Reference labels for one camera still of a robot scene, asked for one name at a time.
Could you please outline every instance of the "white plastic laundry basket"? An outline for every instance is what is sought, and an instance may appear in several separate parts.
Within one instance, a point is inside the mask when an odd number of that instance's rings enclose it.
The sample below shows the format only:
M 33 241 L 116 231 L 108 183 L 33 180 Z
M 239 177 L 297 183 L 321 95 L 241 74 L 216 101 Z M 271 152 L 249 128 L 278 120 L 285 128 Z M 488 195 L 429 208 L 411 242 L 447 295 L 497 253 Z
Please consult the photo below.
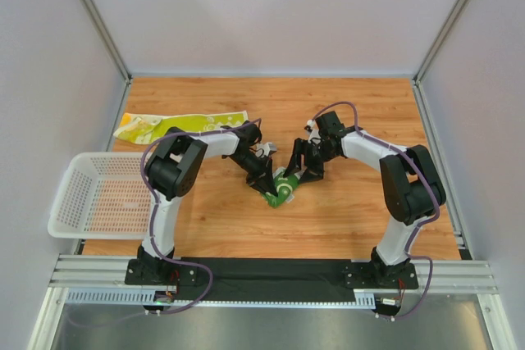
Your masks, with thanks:
M 142 153 L 89 152 L 70 163 L 48 231 L 58 238 L 142 239 L 151 193 L 139 172 Z

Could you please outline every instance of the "white wall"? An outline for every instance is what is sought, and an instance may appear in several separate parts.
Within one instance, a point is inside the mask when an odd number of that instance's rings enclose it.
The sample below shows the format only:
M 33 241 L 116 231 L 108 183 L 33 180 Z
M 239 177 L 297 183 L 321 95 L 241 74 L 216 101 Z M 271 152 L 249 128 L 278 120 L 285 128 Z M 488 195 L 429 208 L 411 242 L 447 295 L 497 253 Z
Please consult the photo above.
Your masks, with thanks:
M 79 0 L 0 0 L 0 347 L 25 348 L 59 252 L 70 159 L 107 143 L 123 81 Z
M 135 74 L 413 75 L 455 0 L 95 0 Z
M 525 0 L 471 0 L 422 83 L 474 256 L 525 348 Z

